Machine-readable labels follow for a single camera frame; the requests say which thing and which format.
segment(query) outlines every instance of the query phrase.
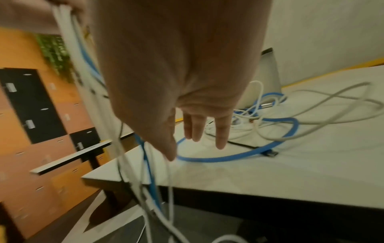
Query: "gray wall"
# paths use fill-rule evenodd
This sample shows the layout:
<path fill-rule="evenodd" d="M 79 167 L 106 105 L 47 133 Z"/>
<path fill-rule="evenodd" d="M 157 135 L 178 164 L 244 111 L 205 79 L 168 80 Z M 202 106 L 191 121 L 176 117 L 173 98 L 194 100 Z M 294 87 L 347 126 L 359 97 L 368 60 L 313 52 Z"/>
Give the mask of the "gray wall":
<path fill-rule="evenodd" d="M 264 49 L 283 85 L 384 57 L 384 0 L 274 0 Z"/>

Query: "black locker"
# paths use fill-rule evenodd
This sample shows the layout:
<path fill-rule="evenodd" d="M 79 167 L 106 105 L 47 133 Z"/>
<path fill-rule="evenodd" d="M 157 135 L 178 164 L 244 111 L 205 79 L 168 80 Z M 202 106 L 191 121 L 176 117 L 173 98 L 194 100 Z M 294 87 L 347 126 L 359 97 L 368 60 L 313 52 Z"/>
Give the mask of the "black locker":
<path fill-rule="evenodd" d="M 96 132 L 96 128 L 92 127 L 82 131 L 69 134 L 73 144 L 76 147 L 77 151 L 91 147 L 100 143 L 100 137 Z M 103 149 L 96 149 L 94 151 L 95 155 L 100 155 L 104 153 Z M 83 162 L 88 160 L 88 156 L 85 156 L 81 159 Z"/>
<path fill-rule="evenodd" d="M 0 82 L 32 144 L 67 134 L 37 70 L 0 69 Z"/>

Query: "person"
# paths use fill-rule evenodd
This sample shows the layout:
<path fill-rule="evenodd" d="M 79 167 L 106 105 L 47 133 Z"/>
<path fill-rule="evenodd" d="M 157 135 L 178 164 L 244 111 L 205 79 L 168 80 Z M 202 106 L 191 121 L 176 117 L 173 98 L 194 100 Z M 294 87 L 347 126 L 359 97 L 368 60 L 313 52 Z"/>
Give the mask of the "person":
<path fill-rule="evenodd" d="M 0 25 L 58 34 L 51 4 L 71 5 L 89 25 L 115 115 L 170 161 L 175 107 L 187 139 L 207 117 L 216 147 L 256 71 L 271 0 L 2 0 Z"/>

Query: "yellow stripe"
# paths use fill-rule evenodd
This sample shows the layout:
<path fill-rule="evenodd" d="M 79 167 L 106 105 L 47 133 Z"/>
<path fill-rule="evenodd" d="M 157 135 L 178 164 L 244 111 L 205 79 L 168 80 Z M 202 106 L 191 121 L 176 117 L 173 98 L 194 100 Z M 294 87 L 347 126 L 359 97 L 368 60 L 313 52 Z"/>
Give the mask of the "yellow stripe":
<path fill-rule="evenodd" d="M 337 70 L 337 71 L 334 71 L 334 72 L 330 72 L 330 73 L 326 73 L 326 74 L 323 74 L 323 75 L 320 75 L 320 76 L 316 76 L 316 77 L 313 77 L 313 78 L 304 79 L 304 80 L 295 82 L 293 84 L 284 85 L 282 88 L 290 87 L 290 86 L 293 86 L 293 85 L 296 85 L 296 84 L 301 84 L 301 83 L 304 83 L 304 82 L 307 82 L 307 81 L 310 81 L 310 80 L 313 80 L 313 79 L 316 79 L 316 78 L 321 78 L 321 77 L 324 77 L 326 75 L 334 74 L 334 73 L 340 72 L 340 71 L 357 69 L 357 68 L 368 68 L 368 67 L 377 66 L 377 65 L 380 65 L 380 64 L 384 64 L 384 58 L 379 58 L 379 59 L 376 59 L 376 60 L 373 60 L 373 61 L 365 62 L 365 63 L 359 64 L 359 65 L 355 65 L 355 66 L 352 66 L 352 67 L 349 67 L 349 68 L 340 69 L 340 70 Z"/>

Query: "hanging plant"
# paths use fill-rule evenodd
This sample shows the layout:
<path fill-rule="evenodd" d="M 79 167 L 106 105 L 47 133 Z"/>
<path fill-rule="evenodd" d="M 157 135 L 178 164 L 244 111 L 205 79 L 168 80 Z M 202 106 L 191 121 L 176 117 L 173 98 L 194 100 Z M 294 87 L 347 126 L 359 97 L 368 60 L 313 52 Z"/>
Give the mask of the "hanging plant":
<path fill-rule="evenodd" d="M 36 34 L 43 57 L 58 75 L 68 82 L 71 78 L 72 63 L 65 48 L 64 41 L 59 35 Z"/>

